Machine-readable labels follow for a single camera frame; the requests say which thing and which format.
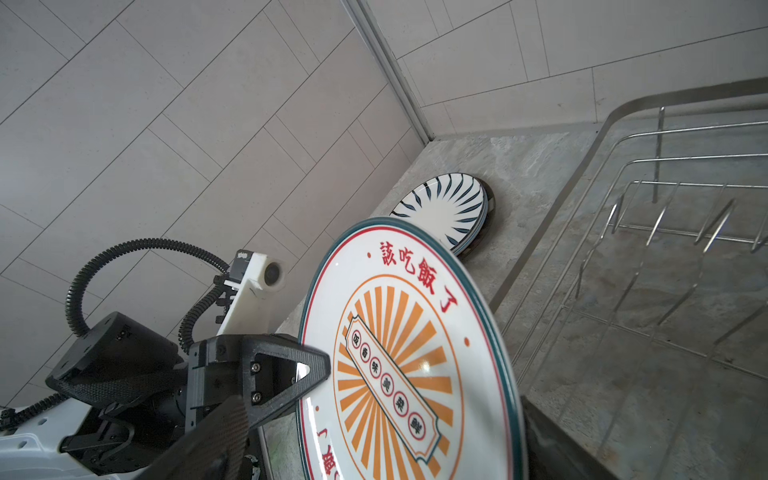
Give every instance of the flexible black tube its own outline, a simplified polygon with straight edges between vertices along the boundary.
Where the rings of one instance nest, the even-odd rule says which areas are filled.
[[[0,431],[13,430],[22,423],[36,416],[38,413],[44,412],[52,407],[55,407],[59,403],[65,401],[68,397],[61,393],[54,393],[53,395],[44,398],[43,400],[35,403],[26,409],[16,412],[10,419],[10,421],[3,422],[0,425]]]
[[[83,317],[83,295],[85,295],[85,288],[91,282],[91,279],[93,279],[94,275],[96,275],[96,272],[104,268],[107,263],[110,263],[112,260],[118,257],[122,257],[126,253],[148,249],[174,250],[177,252],[183,252],[191,255],[192,257],[196,257],[202,261],[208,262],[222,273],[226,273],[230,267],[227,262],[223,261],[216,255],[213,255],[211,252],[203,250],[202,248],[196,247],[194,245],[190,245],[189,243],[184,243],[177,240],[169,240],[166,238],[143,238],[139,240],[131,240],[130,242],[120,243],[119,245],[115,245],[112,248],[107,248],[105,251],[99,253],[96,257],[93,258],[93,260],[86,263],[85,266],[80,269],[80,272],[78,272],[74,280],[72,280],[72,284],[69,287],[69,292],[67,293],[67,302],[65,304],[65,312],[67,315],[67,323],[69,324],[69,328],[76,336],[83,336],[88,333],[88,330],[90,330]]]
[[[184,353],[189,353],[190,347],[194,343],[194,340],[192,339],[192,329],[194,328],[197,319],[199,319],[200,315],[216,302],[216,299],[224,293],[224,290],[227,290],[224,285],[214,285],[214,288],[210,289],[210,292],[208,292],[206,296],[199,299],[181,320],[181,324],[179,325],[179,346]]]

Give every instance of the hole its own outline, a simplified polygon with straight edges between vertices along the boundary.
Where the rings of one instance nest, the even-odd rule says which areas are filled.
[[[272,286],[280,280],[280,265],[277,263],[270,263],[264,270],[264,282],[267,286]]]

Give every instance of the plate with orange sunburst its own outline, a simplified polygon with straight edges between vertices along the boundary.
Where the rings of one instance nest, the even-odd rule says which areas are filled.
[[[424,230],[392,217],[347,230],[299,336],[332,363],[298,407],[307,478],[527,478],[502,338],[464,267]]]

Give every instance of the tiled wall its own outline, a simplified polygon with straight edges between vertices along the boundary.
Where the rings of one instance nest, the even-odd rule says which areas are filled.
[[[768,2],[368,3],[438,136],[603,121],[647,94],[768,75]]]
[[[49,392],[74,342],[69,281],[103,249],[169,237],[279,257],[274,328],[422,149],[338,0],[2,0],[0,40],[0,405]],[[214,274],[132,253],[84,311],[174,336]]]

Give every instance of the orange sunburst pattern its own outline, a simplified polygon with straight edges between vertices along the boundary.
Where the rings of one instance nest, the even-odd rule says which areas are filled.
[[[421,480],[453,475],[462,445],[463,399],[438,311],[410,283],[392,277],[369,280],[349,300],[337,336],[333,386],[344,439],[363,477]],[[381,378],[374,378],[369,368],[359,369],[347,350],[347,326],[355,316],[438,419],[439,441],[426,461],[414,457],[403,441],[408,433],[390,421],[395,403],[372,392],[370,382]]]

